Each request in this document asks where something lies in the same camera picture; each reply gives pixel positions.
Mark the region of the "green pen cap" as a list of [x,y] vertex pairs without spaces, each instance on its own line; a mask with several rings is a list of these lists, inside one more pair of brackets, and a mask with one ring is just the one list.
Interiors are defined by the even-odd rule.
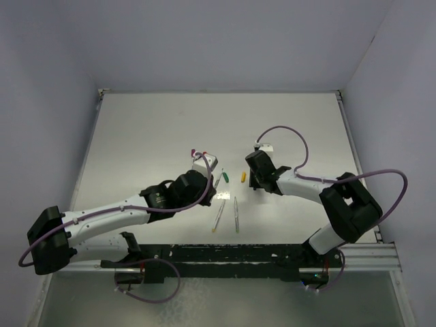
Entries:
[[226,183],[229,183],[230,179],[229,179],[227,173],[223,172],[222,175],[223,175],[223,177],[224,177],[225,182],[226,182]]

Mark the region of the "green marker pen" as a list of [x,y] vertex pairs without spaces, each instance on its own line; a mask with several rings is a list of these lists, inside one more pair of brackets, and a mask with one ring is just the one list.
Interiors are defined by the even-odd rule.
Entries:
[[239,227],[238,200],[236,196],[234,196],[234,222],[235,222],[235,230],[236,233],[238,234],[240,232],[240,227]]

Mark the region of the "blue marker pen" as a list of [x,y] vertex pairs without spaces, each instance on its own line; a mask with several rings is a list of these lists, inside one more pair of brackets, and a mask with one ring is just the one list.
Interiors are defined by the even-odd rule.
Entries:
[[223,171],[224,171],[224,169],[222,168],[220,173],[219,173],[219,175],[218,175],[218,177],[217,177],[217,180],[214,183],[214,188],[215,189],[218,188],[218,185],[219,185],[219,182],[221,180],[221,177],[223,176]]

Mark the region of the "yellow marker pen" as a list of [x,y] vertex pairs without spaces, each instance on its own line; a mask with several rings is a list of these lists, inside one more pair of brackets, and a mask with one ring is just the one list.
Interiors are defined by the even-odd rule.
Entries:
[[216,232],[217,226],[218,226],[219,221],[220,221],[221,216],[222,216],[222,212],[223,212],[224,207],[225,207],[225,203],[226,203],[226,199],[223,199],[223,201],[222,201],[222,203],[221,203],[221,205],[219,207],[217,216],[215,218],[215,221],[214,221],[214,224],[213,224],[213,228],[212,228],[212,232]]

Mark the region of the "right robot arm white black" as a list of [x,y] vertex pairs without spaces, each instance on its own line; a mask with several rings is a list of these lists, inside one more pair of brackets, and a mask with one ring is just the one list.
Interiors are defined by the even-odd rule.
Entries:
[[303,198],[323,206],[329,223],[307,240],[303,259],[319,266],[327,253],[343,243],[356,242],[382,217],[383,211],[365,186],[346,172],[333,182],[308,181],[298,178],[290,167],[276,168],[270,156],[256,150],[246,156],[255,188],[278,196]]

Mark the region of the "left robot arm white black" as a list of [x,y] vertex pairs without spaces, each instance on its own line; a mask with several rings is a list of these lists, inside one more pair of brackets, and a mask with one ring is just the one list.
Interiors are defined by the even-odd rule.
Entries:
[[132,225],[162,221],[196,205],[210,206],[216,194],[211,173],[189,170],[126,200],[87,211],[62,213],[58,206],[42,211],[27,232],[29,254],[37,275],[66,267],[79,254],[77,246],[90,238]]

